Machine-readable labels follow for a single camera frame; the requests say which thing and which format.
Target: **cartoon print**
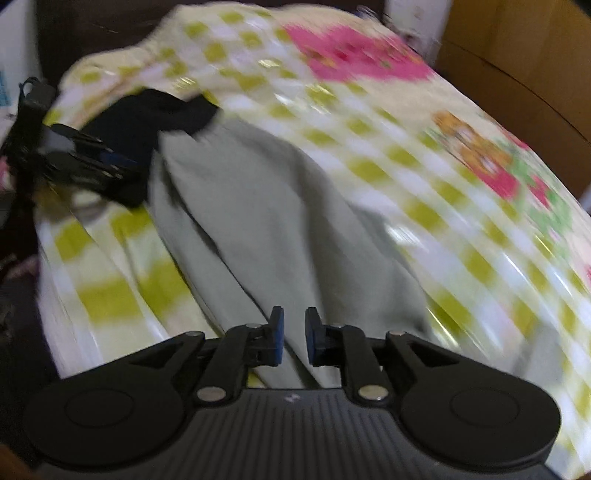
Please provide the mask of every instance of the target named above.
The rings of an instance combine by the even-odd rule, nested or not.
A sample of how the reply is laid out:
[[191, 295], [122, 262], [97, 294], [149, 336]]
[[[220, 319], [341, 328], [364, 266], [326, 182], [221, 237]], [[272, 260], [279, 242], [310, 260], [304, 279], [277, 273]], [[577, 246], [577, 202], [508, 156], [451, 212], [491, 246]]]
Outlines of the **cartoon print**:
[[484, 138], [448, 111], [433, 115], [437, 129], [431, 130], [430, 135], [498, 196], [524, 212], [541, 238], [554, 245], [554, 255], [567, 257], [561, 245], [570, 228], [570, 210], [550, 186], [551, 176], [544, 173], [543, 165], [538, 165], [535, 154], [525, 143], [488, 115], [483, 117], [499, 126], [503, 138], [496, 142]]
[[0, 193], [12, 190], [12, 181], [6, 157], [0, 158]]
[[481, 137], [470, 125], [450, 112], [438, 112], [433, 121], [440, 131], [440, 142], [454, 157], [472, 170], [497, 195], [515, 197], [519, 181], [508, 171], [509, 153]]

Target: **bed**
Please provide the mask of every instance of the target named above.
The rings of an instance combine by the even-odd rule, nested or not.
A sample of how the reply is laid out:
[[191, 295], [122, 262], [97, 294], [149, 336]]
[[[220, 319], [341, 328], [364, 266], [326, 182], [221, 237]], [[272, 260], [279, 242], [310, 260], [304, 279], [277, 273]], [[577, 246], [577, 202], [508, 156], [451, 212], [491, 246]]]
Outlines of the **bed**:
[[[46, 123], [80, 128], [150, 87], [204, 92], [289, 140], [387, 220], [442, 345], [553, 395], [563, 427], [550, 465], [568, 478], [591, 467], [591, 223], [527, 145], [370, 18], [215, 3], [175, 7], [150, 33], [172, 3], [131, 2], [113, 24], [85, 11], [74, 29], [89, 4], [59, 5], [40, 21], [44, 70], [61, 77]], [[38, 303], [62, 377], [187, 330], [218, 333], [144, 208], [60, 189], [38, 205]]]

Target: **pink flower pattern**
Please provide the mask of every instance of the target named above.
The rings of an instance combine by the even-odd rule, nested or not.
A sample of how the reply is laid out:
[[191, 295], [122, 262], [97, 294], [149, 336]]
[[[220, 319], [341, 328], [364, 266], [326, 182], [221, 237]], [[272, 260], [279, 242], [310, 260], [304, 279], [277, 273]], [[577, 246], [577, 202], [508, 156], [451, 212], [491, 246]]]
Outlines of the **pink flower pattern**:
[[9, 185], [10, 172], [6, 157], [0, 157], [0, 193], [7, 189]]
[[504, 168], [498, 168], [494, 174], [488, 172], [471, 170], [480, 178], [493, 192], [504, 200], [512, 200], [519, 190], [519, 180], [507, 172]]
[[395, 34], [373, 38], [344, 25], [321, 34], [296, 25], [288, 25], [285, 30], [320, 80], [346, 82], [368, 76], [413, 81], [433, 73]]
[[509, 140], [510, 142], [513, 142], [519, 148], [523, 148], [524, 150], [531, 150], [530, 146], [527, 143], [525, 143], [523, 140], [520, 140], [519, 138], [517, 138], [511, 132], [509, 132], [504, 127], [502, 127], [498, 122], [497, 122], [497, 125], [499, 125], [499, 127], [501, 127], [501, 131], [503, 132], [503, 134], [507, 140]]
[[530, 185], [530, 192], [540, 201], [542, 205], [544, 205], [546, 208], [550, 208], [550, 202], [548, 201], [547, 196], [550, 187], [548, 187], [544, 183], [544, 180], [542, 180], [537, 175], [534, 175], [532, 180], [535, 182], [535, 185]]

